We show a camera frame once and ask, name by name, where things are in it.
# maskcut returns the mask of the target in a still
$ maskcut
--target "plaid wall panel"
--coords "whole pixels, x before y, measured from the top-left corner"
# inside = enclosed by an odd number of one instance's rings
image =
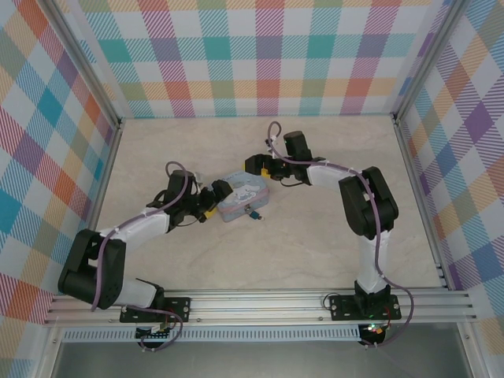
[[[399,91],[398,97],[396,98],[394,106],[392,107],[392,113],[397,113],[398,108],[401,105],[401,101],[404,99],[404,96],[408,91],[408,89],[410,88],[410,84],[413,81],[413,78],[415,77],[418,70],[422,66],[425,55],[429,50],[429,48],[431,47],[432,43],[434,42],[436,34],[441,28],[441,25],[443,24],[444,19],[448,14],[448,10],[450,10],[450,7],[453,4],[453,2],[454,0],[443,0],[443,4],[441,5],[441,8],[439,9],[437,15],[435,16],[434,22],[432,22],[431,28],[429,29],[427,36],[425,37],[425,40],[422,43],[422,47],[418,51],[418,54],[415,57],[413,65],[409,69],[408,76],[406,77],[404,83],[401,86],[401,90]]]
[[[112,125],[35,0],[0,0],[0,377],[28,376]]]
[[[443,2],[79,0],[79,16],[74,1],[58,0],[117,108],[133,117],[389,113],[424,16]]]
[[[504,376],[504,1],[473,0],[404,132],[457,289]]]

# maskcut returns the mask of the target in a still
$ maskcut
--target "marble surface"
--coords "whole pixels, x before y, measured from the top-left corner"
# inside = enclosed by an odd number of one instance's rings
[[[389,117],[242,117],[128,120],[106,192],[99,227],[136,215],[166,188],[165,163],[181,162],[206,183],[265,152],[271,120],[305,133],[314,156],[365,169],[379,167],[398,203],[387,275],[407,287],[439,279]],[[177,228],[128,256],[126,276],[167,289],[353,287],[357,237],[339,192],[286,188],[271,180],[264,221],[240,217]]]

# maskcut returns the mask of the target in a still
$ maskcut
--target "purple cable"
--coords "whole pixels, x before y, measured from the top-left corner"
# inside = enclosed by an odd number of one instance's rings
[[[268,141],[270,142],[270,145],[271,145],[271,149],[272,151],[275,153],[275,155],[280,158],[281,160],[285,161],[286,163],[289,163],[289,164],[298,164],[298,165],[319,165],[319,166],[327,166],[329,168],[332,168],[332,169],[337,169],[339,171],[343,171],[343,172],[348,172],[348,173],[351,173],[352,175],[355,175],[361,182],[362,182],[362,185],[364,185],[364,189],[365,189],[365,192],[368,194],[369,196],[369,201],[371,202],[371,207],[372,207],[372,213],[376,219],[376,247],[375,247],[375,268],[376,268],[376,271],[378,272],[378,274],[380,274],[381,278],[389,285],[391,285],[392,287],[395,287],[399,290],[403,290],[405,293],[408,294],[409,296],[409,300],[411,301],[411,307],[409,309],[409,314],[408,314],[408,317],[406,318],[406,321],[404,322],[404,325],[391,337],[389,338],[388,340],[384,341],[383,343],[380,344],[380,347],[385,347],[386,345],[390,344],[391,342],[393,342],[394,340],[396,340],[405,330],[406,328],[408,327],[408,325],[410,324],[411,322],[411,319],[413,318],[413,311],[415,309],[415,301],[413,299],[413,295],[411,294],[411,291],[409,291],[407,288],[401,286],[401,285],[398,285],[396,283],[393,283],[392,281],[390,281],[384,274],[384,271],[381,270],[380,268],[380,265],[378,263],[378,257],[380,256],[380,240],[381,240],[381,223],[380,223],[380,215],[378,214],[378,208],[376,207],[376,201],[374,199],[374,196],[372,194],[372,191],[371,191],[371,187],[369,187],[369,184],[367,182],[367,180],[364,178],[364,176],[353,170],[353,169],[350,169],[350,168],[347,168],[347,167],[343,167],[342,165],[337,165],[337,164],[334,164],[334,163],[326,163],[326,162],[320,162],[320,161],[294,161],[294,160],[291,160],[291,159],[287,159],[286,157],[282,156],[277,150],[276,148],[273,146],[273,143],[272,143],[272,137],[271,137],[271,130],[272,130],[272,127],[273,125],[276,125],[278,126],[278,133],[276,134],[276,137],[278,138],[280,136],[280,133],[282,132],[282,126],[277,122],[277,121],[273,121],[271,124],[269,124],[268,126]]]
[[[143,311],[144,313],[163,313],[163,314],[168,315],[170,317],[175,317],[176,320],[180,324],[179,330],[177,331],[177,333],[175,334],[175,336],[172,339],[170,339],[168,341],[165,341],[164,343],[162,343],[157,348],[150,348],[150,349],[147,348],[145,345],[143,345],[143,340],[146,338],[146,336],[142,337],[140,339],[140,346],[144,350],[148,350],[149,352],[158,352],[159,350],[163,350],[163,349],[169,347],[170,345],[172,345],[180,337],[180,334],[182,333],[182,329],[183,329],[183,321],[182,321],[182,318],[179,317],[176,313],[172,313],[171,311],[164,311],[163,309],[143,309],[142,307],[137,307],[137,306],[128,306],[128,308],[129,309],[135,309],[137,311]]]
[[[119,224],[117,227],[113,228],[113,230],[111,232],[109,232],[109,234],[103,239],[103,242],[100,245],[100,249],[98,251],[98,267],[96,270],[96,292],[94,293],[94,300],[93,300],[93,304],[91,306],[91,311],[96,310],[96,307],[98,306],[98,302],[100,301],[100,295],[102,293],[103,253],[105,252],[105,246],[107,245],[109,240],[112,238],[112,236],[114,236],[116,233],[118,233],[121,228],[128,226],[129,224],[137,221],[138,219],[141,219],[144,217],[150,217],[154,214],[158,214],[158,213],[165,211],[171,205],[173,205],[175,202],[177,202],[179,199],[181,199],[183,193],[185,193],[187,185],[189,183],[189,177],[187,176],[187,170],[178,161],[169,161],[168,163],[166,163],[166,166],[165,166],[165,171],[166,171],[166,174],[168,175],[168,177],[170,177],[168,167],[172,164],[178,165],[180,167],[180,169],[182,169],[182,171],[183,171],[184,181],[183,181],[183,186],[182,186],[182,190],[180,191],[180,193],[171,202],[160,207],[159,209],[151,211],[150,213],[139,214],[139,215],[137,215],[131,219],[128,219],[125,222]]]

